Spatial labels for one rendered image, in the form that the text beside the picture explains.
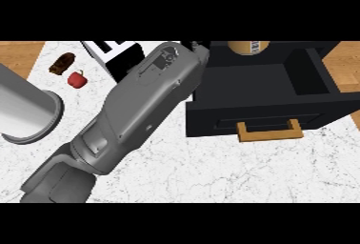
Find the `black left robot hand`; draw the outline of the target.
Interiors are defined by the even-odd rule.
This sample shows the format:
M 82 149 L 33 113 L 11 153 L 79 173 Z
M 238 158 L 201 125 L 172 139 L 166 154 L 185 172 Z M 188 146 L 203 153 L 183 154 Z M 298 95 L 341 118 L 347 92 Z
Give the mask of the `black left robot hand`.
M 182 41 L 180 44 L 191 50 L 195 51 L 195 49 L 203 46 L 204 48 L 210 48 L 211 42 L 210 41 Z

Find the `tan can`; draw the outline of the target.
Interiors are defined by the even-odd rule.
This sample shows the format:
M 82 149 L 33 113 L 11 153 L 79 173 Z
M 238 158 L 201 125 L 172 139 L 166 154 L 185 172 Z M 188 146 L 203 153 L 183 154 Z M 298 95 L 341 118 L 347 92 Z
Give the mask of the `tan can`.
M 229 41 L 231 50 L 241 55 L 260 54 L 269 47 L 269 41 Z

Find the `black drawer box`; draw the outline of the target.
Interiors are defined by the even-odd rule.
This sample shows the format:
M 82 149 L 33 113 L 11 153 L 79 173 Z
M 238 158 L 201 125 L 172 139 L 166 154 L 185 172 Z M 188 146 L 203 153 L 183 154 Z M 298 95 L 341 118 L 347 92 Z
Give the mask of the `black drawer box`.
M 198 104 L 287 101 L 296 96 L 282 64 L 207 68 L 195 90 Z

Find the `black drawer front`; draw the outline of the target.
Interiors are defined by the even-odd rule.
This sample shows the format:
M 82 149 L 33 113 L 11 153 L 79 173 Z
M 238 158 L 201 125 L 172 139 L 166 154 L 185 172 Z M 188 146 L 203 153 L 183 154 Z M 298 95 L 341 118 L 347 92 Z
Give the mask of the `black drawer front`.
M 303 130 L 316 130 L 359 110 L 360 92 L 198 99 L 186 104 L 186 135 L 236 134 L 238 122 L 247 123 L 251 132 L 279 131 L 290 119 L 298 120 Z

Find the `white and black appliance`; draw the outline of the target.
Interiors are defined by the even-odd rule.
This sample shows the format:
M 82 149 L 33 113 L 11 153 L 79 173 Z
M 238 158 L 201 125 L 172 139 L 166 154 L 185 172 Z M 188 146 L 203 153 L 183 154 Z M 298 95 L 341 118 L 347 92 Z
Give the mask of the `white and black appliance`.
M 142 46 L 136 41 L 82 41 L 82 45 L 116 82 L 120 82 L 145 58 Z

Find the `black cabinet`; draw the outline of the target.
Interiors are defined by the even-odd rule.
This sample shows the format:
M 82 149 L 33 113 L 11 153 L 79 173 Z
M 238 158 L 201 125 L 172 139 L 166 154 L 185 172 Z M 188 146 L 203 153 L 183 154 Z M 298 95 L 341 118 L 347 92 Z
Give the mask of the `black cabinet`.
M 214 41 L 207 68 L 282 64 L 296 96 L 335 93 L 340 89 L 322 59 L 338 44 L 340 41 L 272 41 L 260 54 L 241 55 L 226 41 Z

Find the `red apple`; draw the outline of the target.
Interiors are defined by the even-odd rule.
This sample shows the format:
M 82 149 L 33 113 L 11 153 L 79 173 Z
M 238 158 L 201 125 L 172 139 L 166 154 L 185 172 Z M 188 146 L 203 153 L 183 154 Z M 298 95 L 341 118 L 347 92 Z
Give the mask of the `red apple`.
M 68 84 L 80 89 L 87 84 L 87 78 L 85 77 L 83 70 L 74 71 L 68 77 Z

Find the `brown pastry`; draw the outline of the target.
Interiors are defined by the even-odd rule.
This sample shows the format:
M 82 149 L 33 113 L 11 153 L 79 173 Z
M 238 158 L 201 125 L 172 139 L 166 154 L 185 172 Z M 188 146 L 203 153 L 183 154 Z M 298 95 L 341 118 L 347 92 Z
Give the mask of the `brown pastry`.
M 61 75 L 64 71 L 70 68 L 74 61 L 76 55 L 71 52 L 64 53 L 49 67 L 49 71 L 56 75 Z

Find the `grey metal cylinder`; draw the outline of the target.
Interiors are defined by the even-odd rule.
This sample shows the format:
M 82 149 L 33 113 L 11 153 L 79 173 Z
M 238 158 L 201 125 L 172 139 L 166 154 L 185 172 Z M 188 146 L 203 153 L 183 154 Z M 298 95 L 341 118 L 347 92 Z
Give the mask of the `grey metal cylinder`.
M 58 126 L 65 105 L 0 64 L 0 135 L 18 145 L 42 140 Z

